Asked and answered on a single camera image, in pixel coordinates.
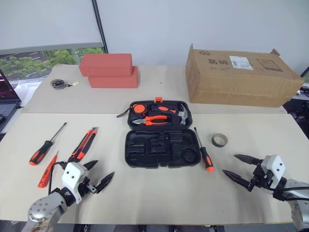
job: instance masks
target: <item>white tabletop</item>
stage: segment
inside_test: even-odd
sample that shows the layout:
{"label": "white tabletop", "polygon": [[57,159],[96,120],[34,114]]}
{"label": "white tabletop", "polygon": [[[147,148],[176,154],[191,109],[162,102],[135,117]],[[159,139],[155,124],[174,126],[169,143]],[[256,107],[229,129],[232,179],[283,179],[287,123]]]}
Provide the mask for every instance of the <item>white tabletop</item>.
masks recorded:
{"label": "white tabletop", "polygon": [[[63,79],[74,87],[55,90],[50,82]],[[155,100],[185,101],[193,114],[286,114],[283,107],[256,107],[217,104],[193,104],[189,102],[185,80],[185,66],[139,66],[139,87],[91,88],[78,65],[56,65],[35,91],[24,113],[103,113],[120,114],[131,102]]]}
{"label": "white tabletop", "polygon": [[[109,114],[22,114],[0,143],[0,219],[27,220],[30,205],[46,196],[37,188],[46,166],[59,150],[67,160],[84,134],[98,126],[98,134],[82,163],[99,160],[90,170],[91,183],[115,171],[100,194],[84,197],[60,222],[84,224],[249,224],[291,222],[288,203],[273,199],[265,189],[248,192],[227,178],[222,169],[250,179],[254,170],[234,154],[260,159],[279,154],[284,176],[309,182],[309,141],[290,115],[233,114],[193,115],[203,145],[215,165],[206,172],[202,163],[169,169],[131,168],[125,162],[127,117]],[[28,161],[46,139],[68,122],[48,155],[38,166]],[[220,132],[229,142],[224,148],[211,144]],[[53,188],[61,187],[62,169],[53,175]]]}

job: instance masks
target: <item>pliers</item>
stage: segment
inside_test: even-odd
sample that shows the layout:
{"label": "pliers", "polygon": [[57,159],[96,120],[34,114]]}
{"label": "pliers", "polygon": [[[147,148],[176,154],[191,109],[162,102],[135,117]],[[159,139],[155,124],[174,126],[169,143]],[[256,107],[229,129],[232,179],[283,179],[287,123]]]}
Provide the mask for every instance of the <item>pliers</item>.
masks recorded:
{"label": "pliers", "polygon": [[154,120],[167,120],[166,115],[156,115],[156,116],[146,116],[145,118],[142,119],[136,119],[133,120],[132,123],[135,124],[145,124],[145,126],[151,126],[151,125],[162,125],[162,124],[168,124],[168,122],[153,122]]}

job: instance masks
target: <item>open tool case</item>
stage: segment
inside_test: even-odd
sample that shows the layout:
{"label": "open tool case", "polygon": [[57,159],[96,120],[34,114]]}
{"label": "open tool case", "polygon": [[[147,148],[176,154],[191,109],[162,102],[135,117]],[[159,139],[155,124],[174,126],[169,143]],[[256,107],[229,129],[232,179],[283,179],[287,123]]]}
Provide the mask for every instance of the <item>open tool case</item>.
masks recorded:
{"label": "open tool case", "polygon": [[127,122],[132,130],[126,135],[125,148],[129,166],[176,168],[200,162],[197,137],[189,129],[192,116],[185,102],[156,98],[133,102],[129,109]]}

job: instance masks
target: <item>laptop screen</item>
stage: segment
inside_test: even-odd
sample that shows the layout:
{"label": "laptop screen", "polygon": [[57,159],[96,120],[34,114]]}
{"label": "laptop screen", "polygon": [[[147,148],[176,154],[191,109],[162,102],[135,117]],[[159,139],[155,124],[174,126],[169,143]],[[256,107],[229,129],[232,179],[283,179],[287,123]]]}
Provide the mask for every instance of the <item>laptop screen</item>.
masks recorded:
{"label": "laptop screen", "polygon": [[0,70],[0,102],[6,101],[20,101],[15,90]]}

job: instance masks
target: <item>roll of tape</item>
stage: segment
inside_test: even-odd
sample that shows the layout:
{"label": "roll of tape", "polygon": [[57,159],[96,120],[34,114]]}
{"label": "roll of tape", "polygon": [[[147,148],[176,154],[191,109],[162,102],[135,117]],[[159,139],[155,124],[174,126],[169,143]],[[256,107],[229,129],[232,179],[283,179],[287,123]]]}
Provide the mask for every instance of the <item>roll of tape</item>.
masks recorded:
{"label": "roll of tape", "polygon": [[212,136],[211,142],[216,147],[224,147],[227,144],[228,139],[224,134],[217,133]]}

